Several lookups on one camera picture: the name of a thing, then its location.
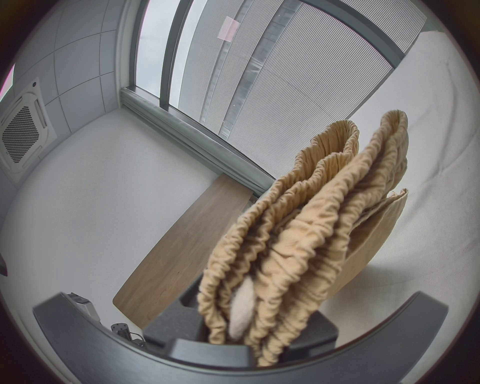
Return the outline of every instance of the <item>vent grille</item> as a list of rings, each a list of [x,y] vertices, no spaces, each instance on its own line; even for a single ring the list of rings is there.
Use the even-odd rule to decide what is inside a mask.
[[[13,162],[19,163],[39,137],[30,109],[25,106],[8,124],[1,138]]]

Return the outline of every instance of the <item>white wall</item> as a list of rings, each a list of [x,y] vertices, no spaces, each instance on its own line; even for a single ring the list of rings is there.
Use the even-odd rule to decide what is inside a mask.
[[[125,0],[60,0],[22,48],[0,116],[36,77],[57,139],[118,107],[117,28]],[[46,156],[45,151],[30,171]],[[27,172],[20,185],[28,177]],[[0,171],[0,228],[17,188]]]
[[[102,324],[126,322],[112,299],[217,175],[117,109],[55,148],[19,189],[0,233],[0,291],[43,353],[72,378],[32,307],[58,292],[94,304]]]
[[[420,34],[378,91],[352,116],[360,148],[382,115],[408,116],[407,204],[370,264],[321,308],[338,327],[338,345],[370,330],[416,291],[449,312],[430,348],[402,380],[415,382],[441,356],[480,290],[480,93],[442,32]]]

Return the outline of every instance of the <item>gathered fabric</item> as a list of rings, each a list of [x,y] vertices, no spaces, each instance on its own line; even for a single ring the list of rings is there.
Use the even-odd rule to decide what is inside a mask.
[[[210,343],[241,335],[259,366],[275,364],[320,304],[366,266],[408,196],[388,195],[407,169],[407,125],[404,112],[387,112],[358,153],[357,126],[331,124],[239,217],[214,248],[199,287]],[[253,291],[239,289],[244,281]],[[254,293],[235,300],[248,303],[251,316],[238,319],[241,308],[232,311],[236,292]]]

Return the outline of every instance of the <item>air conditioner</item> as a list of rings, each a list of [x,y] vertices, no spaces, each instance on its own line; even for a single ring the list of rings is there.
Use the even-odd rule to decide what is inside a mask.
[[[57,138],[43,104],[38,78],[12,101],[0,120],[0,165],[18,184],[36,157]]]

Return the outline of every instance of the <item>wooden panel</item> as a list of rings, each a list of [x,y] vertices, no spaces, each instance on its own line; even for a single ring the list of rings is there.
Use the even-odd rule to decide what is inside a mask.
[[[219,176],[138,265],[113,304],[145,327],[202,273],[216,243],[251,196],[247,187]]]

